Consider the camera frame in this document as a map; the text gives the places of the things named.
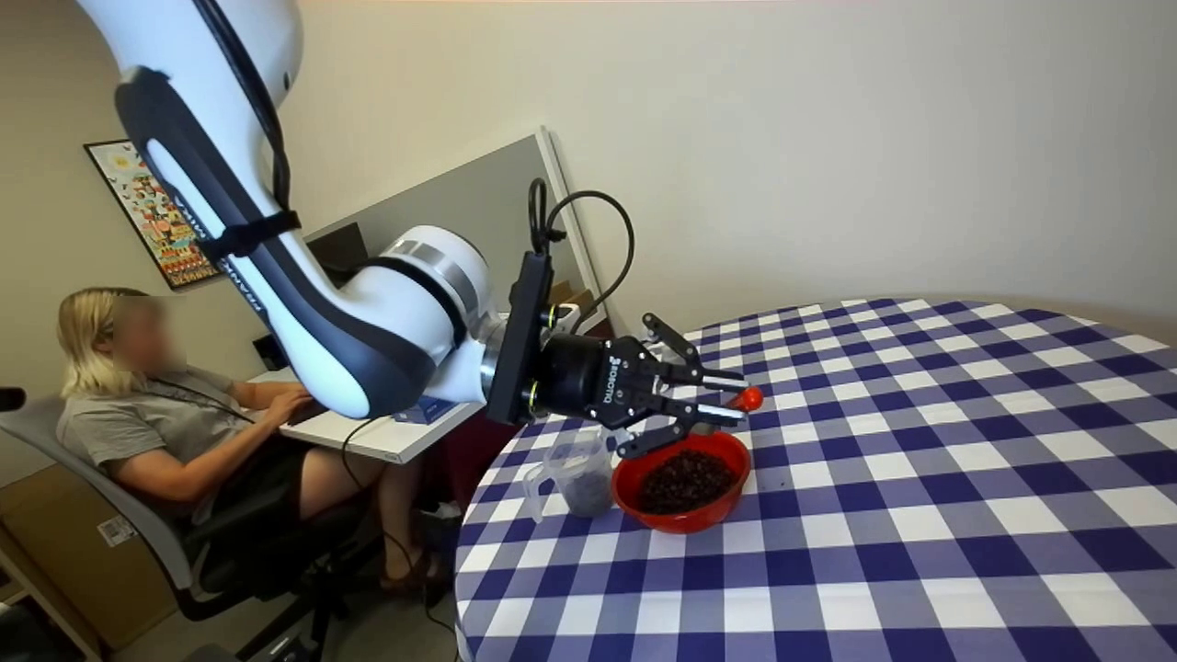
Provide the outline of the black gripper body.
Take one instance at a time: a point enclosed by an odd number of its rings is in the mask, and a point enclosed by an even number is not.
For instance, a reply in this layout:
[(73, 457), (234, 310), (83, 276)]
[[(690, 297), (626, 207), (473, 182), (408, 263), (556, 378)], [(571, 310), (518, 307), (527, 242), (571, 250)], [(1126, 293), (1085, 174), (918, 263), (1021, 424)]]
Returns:
[(559, 335), (541, 350), (537, 401), (603, 426), (629, 426), (665, 404), (658, 359), (637, 337), (587, 335)]

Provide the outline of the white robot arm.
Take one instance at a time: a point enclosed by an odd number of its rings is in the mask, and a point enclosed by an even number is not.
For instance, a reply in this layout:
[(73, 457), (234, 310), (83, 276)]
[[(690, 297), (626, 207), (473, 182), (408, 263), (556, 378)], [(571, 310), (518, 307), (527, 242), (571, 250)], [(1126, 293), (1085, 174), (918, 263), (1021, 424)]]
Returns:
[(739, 415), (741, 378), (687, 347), (654, 358), (641, 337), (550, 335), (544, 238), (523, 254), (505, 319), (488, 316), (478, 247), (438, 223), (331, 280), (291, 207), (279, 130), (300, 66), (295, 0), (76, 4), (118, 64), (136, 155), (324, 408), (374, 418), (441, 396), (512, 424), (559, 411), (619, 430), (660, 415), (678, 434)]

